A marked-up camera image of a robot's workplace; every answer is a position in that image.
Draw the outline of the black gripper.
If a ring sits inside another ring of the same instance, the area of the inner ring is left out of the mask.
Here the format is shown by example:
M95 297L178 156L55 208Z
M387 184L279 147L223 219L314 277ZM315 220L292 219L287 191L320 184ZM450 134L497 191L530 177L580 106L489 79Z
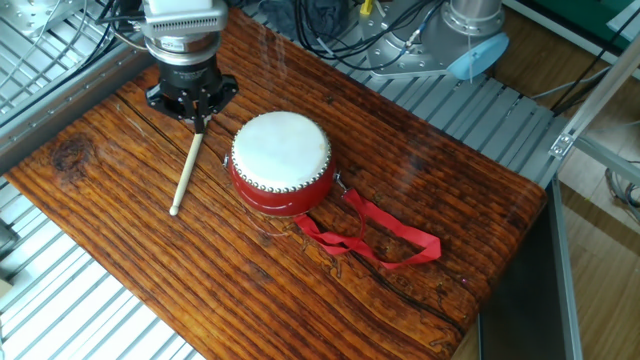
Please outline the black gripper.
M191 123L196 133L204 131L211 117L219 114L239 91L234 76L222 76L216 56L191 65L159 62L158 66L160 83L145 90L147 104L170 118ZM200 113L188 93L198 89Z

